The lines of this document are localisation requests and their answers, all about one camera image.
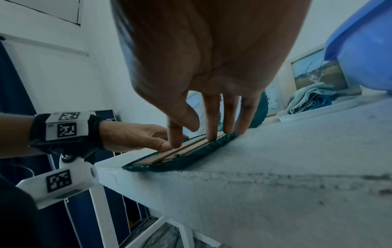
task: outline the floor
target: floor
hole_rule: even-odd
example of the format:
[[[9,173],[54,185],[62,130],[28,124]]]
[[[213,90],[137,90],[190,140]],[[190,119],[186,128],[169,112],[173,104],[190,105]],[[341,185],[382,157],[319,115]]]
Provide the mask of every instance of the floor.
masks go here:
[[[140,233],[146,230],[157,219],[150,217],[140,228],[131,234],[130,239],[124,242],[121,247],[125,247],[132,242]],[[141,248],[184,248],[181,240],[180,231],[177,227],[165,223],[161,226],[142,246]],[[195,248],[212,248],[206,243],[195,239]]]

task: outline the white table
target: white table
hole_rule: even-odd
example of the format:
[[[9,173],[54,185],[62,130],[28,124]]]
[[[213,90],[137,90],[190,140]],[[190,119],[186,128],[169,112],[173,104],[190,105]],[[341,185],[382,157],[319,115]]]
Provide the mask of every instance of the white table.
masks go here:
[[[96,164],[100,183],[233,248],[392,244],[392,98],[262,126],[184,171]]]

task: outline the picture frame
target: picture frame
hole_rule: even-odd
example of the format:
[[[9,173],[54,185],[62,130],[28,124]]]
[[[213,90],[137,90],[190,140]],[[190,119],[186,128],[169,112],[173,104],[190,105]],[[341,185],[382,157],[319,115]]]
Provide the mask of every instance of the picture frame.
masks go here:
[[[324,82],[327,85],[334,85],[336,92],[344,93],[347,96],[362,94],[360,85],[354,84],[350,78],[344,74],[338,60],[324,61],[324,45],[314,47],[298,56],[289,58],[285,61],[286,72],[285,107],[288,100],[295,91],[311,84]]]

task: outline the folded towel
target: folded towel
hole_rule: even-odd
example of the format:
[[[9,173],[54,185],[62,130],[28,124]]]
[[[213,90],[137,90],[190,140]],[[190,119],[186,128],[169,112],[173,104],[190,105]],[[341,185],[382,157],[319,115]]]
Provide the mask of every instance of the folded towel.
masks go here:
[[[332,104],[341,94],[333,91],[333,85],[317,83],[297,90],[290,98],[287,114],[297,114]]]

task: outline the white tray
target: white tray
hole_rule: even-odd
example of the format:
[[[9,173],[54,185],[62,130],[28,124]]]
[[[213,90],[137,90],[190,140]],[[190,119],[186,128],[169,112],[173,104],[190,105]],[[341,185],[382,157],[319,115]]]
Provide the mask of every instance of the white tray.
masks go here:
[[[330,106],[326,107],[321,107],[319,109],[313,109],[297,114],[286,114],[285,111],[281,111],[276,114],[276,118],[279,119],[282,122],[286,121],[295,121],[295,120],[301,120],[309,117],[314,117],[322,114],[328,114],[328,113],[333,113],[345,109],[349,109],[355,106],[359,105],[359,96],[344,96],[344,97],[339,97],[335,101],[332,102]]]

